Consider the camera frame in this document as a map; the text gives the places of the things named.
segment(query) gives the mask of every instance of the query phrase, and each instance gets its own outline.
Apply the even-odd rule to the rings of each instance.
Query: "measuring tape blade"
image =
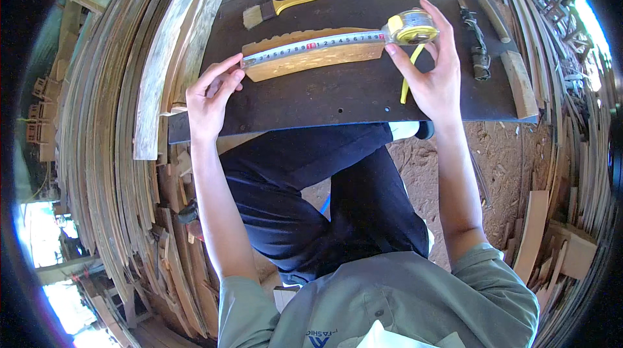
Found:
[[[354,43],[376,42],[385,42],[385,34],[383,31],[370,30],[368,32],[342,33],[339,35],[319,37],[317,39],[282,45],[281,47],[271,48],[253,55],[245,56],[242,58],[242,68],[268,62],[269,60],[278,60],[294,54],[301,54],[314,49],[338,47],[340,45]]]

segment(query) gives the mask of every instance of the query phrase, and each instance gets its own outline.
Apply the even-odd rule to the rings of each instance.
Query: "fingernail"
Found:
[[[385,46],[385,50],[389,56],[393,56],[396,53],[396,44],[390,43]]]

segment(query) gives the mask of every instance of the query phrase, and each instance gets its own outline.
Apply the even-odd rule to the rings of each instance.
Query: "grey shirt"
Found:
[[[414,252],[393,252],[306,284],[282,314],[256,282],[223,279],[219,347],[333,348],[364,336],[377,319],[432,345],[457,332],[466,347],[529,347],[538,313],[535,295],[487,243],[451,274]]]

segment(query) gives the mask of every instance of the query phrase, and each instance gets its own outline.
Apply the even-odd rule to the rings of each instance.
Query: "white shoe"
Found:
[[[393,141],[413,137],[420,129],[420,121],[397,121],[388,124]]]

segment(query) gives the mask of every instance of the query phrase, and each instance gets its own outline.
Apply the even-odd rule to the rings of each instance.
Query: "black pants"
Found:
[[[313,281],[349,261],[392,251],[428,257],[414,212],[385,144],[387,124],[288,129],[221,155],[251,245],[286,283]],[[331,221],[300,191],[331,177]]]

